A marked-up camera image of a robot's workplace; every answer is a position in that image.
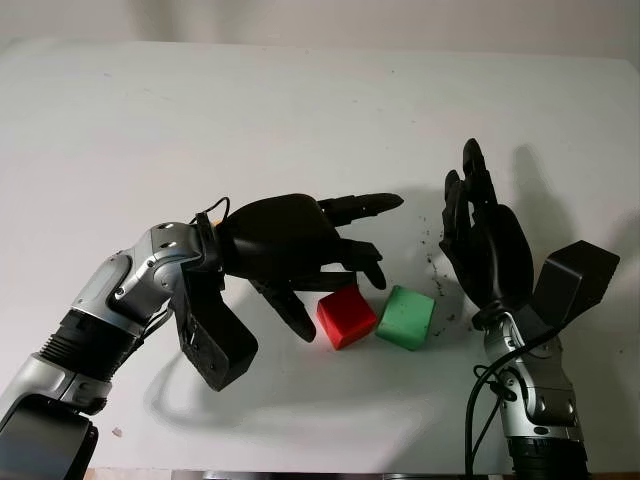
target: red cube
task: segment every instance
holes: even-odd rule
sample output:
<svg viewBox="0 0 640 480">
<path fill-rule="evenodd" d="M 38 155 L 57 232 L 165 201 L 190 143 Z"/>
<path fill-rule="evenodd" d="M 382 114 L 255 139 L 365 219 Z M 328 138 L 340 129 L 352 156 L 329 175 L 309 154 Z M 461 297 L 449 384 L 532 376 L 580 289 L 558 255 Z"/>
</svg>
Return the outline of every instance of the red cube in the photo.
<svg viewBox="0 0 640 480">
<path fill-rule="evenodd" d="M 376 325 L 376 314 L 357 285 L 338 290 L 318 302 L 318 320 L 333 345 L 340 350 L 366 336 Z"/>
</svg>

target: robotic arm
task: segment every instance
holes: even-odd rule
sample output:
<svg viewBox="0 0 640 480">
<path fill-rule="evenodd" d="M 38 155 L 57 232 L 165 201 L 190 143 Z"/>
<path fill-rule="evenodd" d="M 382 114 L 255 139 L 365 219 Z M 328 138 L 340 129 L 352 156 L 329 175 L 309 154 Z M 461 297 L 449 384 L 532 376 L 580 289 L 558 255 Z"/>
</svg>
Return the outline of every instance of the robotic arm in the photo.
<svg viewBox="0 0 640 480">
<path fill-rule="evenodd" d="M 579 241 L 547 258 L 534 290 L 529 245 L 511 209 L 498 204 L 474 139 L 464 147 L 463 171 L 464 180 L 455 170 L 447 175 L 440 247 L 480 308 L 473 324 L 485 332 L 493 362 L 478 375 L 467 404 L 465 472 L 473 475 L 484 434 L 472 447 L 475 401 L 489 383 L 518 479 L 586 479 L 576 398 L 557 334 L 602 300 L 620 259 Z"/>
<path fill-rule="evenodd" d="M 337 290 L 357 271 L 384 288 L 376 248 L 340 238 L 335 227 L 401 203 L 393 194 L 320 202 L 295 194 L 225 213 L 215 227 L 203 212 L 190 224 L 147 230 L 100 265 L 0 397 L 0 477 L 82 478 L 98 431 L 81 414 L 104 408 L 116 370 L 172 313 L 182 351 L 210 387 L 246 372 L 258 343 L 222 300 L 225 274 L 250 280 L 294 332 L 313 340 L 294 290 Z M 329 263 L 347 271 L 321 272 Z"/>
</svg>

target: black cable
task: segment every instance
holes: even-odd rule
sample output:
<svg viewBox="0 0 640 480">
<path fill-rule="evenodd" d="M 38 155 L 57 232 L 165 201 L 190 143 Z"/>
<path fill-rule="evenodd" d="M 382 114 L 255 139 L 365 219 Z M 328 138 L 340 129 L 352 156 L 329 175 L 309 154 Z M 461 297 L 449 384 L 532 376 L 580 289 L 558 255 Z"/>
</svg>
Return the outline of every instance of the black cable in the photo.
<svg viewBox="0 0 640 480">
<path fill-rule="evenodd" d="M 478 438 L 476 439 L 476 443 L 473 446 L 473 451 L 471 452 L 472 462 L 476 459 L 476 453 L 478 453 L 478 448 L 480 448 L 480 443 L 484 439 L 484 436 L 487 434 L 487 430 L 489 430 L 489 426 L 491 425 L 491 422 L 493 422 L 493 419 L 495 418 L 496 413 L 498 413 L 498 409 L 500 408 L 501 403 L 502 403 L 502 397 L 496 396 L 496 404 L 493 406 L 493 410 L 491 410 L 491 413 L 489 414 L 489 417 L 487 418 L 487 421 L 485 422 L 484 427 L 482 427 L 482 431 L 480 432 L 480 435 L 478 435 Z"/>
<path fill-rule="evenodd" d="M 547 332 L 538 335 L 526 345 L 516 348 L 506 355 L 503 355 L 498 360 L 489 365 L 484 373 L 480 375 L 480 377 L 478 377 L 478 379 L 476 380 L 476 383 L 473 385 L 471 393 L 469 394 L 469 400 L 467 401 L 467 411 L 464 419 L 464 473 L 468 479 L 473 478 L 473 411 L 475 409 L 480 390 L 482 389 L 484 384 L 487 383 L 489 377 L 491 375 L 494 375 L 495 372 L 504 364 L 542 345 L 543 343 L 548 342 L 556 335 L 558 335 L 563 328 L 564 326 L 558 326 L 551 330 L 548 330 Z"/>
<path fill-rule="evenodd" d="M 172 314 L 173 314 L 173 312 L 171 310 L 169 310 L 168 308 L 165 308 L 164 310 L 156 313 L 153 317 L 151 317 L 151 320 L 149 320 L 149 323 L 147 324 L 146 328 L 142 332 L 142 335 L 140 336 L 140 338 L 138 338 L 136 340 L 136 342 L 131 347 L 131 350 L 129 350 L 129 352 L 120 361 L 120 365 L 122 365 L 124 362 L 126 362 L 129 359 L 129 357 L 131 355 L 133 355 L 133 353 L 142 346 L 144 341 L 147 338 L 149 338 L 149 336 L 153 332 L 155 332 L 161 326 L 163 326 L 165 323 L 167 323 L 167 321 L 171 318 Z"/>
<path fill-rule="evenodd" d="M 154 315 L 153 318 L 149 321 L 147 328 L 145 328 L 144 332 L 142 333 L 142 340 L 146 340 L 153 332 L 155 332 L 161 326 L 167 323 L 167 321 L 171 318 L 172 314 L 173 314 L 173 311 L 169 310 L 168 308 L 165 308 L 160 313 L 157 313 L 156 315 Z"/>
<path fill-rule="evenodd" d="M 224 209 L 224 215 L 222 216 L 222 220 L 223 221 L 226 220 L 226 218 L 229 216 L 229 210 L 231 209 L 231 200 L 229 199 L 229 197 L 222 197 L 220 200 L 218 200 L 216 203 L 214 203 L 209 208 L 204 210 L 202 213 L 209 213 L 211 210 L 217 208 L 218 205 L 220 205 L 222 202 L 226 202 L 226 206 L 225 206 L 225 209 Z M 196 217 L 193 217 L 191 219 L 191 221 L 189 222 L 189 225 L 192 225 L 194 223 L 196 223 Z"/>
</svg>

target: white tabletop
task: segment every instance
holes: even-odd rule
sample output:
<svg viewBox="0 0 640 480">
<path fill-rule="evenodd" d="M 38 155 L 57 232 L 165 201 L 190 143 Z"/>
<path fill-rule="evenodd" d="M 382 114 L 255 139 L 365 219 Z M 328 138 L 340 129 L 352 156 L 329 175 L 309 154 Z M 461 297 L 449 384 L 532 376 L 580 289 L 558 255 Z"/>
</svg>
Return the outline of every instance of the white tabletop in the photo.
<svg viewBox="0 0 640 480">
<path fill-rule="evenodd" d="M 618 60 L 6 44 L 0 388 L 99 263 L 155 223 L 225 194 L 237 208 L 290 192 L 397 192 L 401 208 L 342 234 L 375 242 L 390 285 L 436 298 L 422 350 L 371 336 L 334 352 L 322 331 L 305 344 L 247 282 L 229 279 L 225 297 L 260 342 L 250 371 L 210 391 L 168 325 L 115 376 L 94 418 L 93 465 L 460 472 L 471 367 L 486 360 L 437 241 L 445 174 L 474 136 L 538 265 L 578 239 L 622 257 L 604 303 L 562 338 L 590 469 L 638 470 L 638 90 L 638 73 Z M 388 291 L 361 285 L 379 307 Z M 313 314 L 319 296 L 305 298 Z M 492 402 L 481 398 L 478 425 Z M 499 421 L 476 464 L 509 470 Z"/>
</svg>

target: green cube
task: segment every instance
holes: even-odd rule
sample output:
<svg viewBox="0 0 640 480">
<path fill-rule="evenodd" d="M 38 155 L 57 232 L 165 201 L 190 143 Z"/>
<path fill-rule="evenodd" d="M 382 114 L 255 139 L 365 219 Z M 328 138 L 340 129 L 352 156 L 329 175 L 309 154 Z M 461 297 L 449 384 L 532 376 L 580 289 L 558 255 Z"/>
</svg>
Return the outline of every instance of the green cube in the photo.
<svg viewBox="0 0 640 480">
<path fill-rule="evenodd" d="M 407 350 L 416 350 L 427 337 L 434 306 L 432 298 L 396 285 L 376 335 Z"/>
</svg>

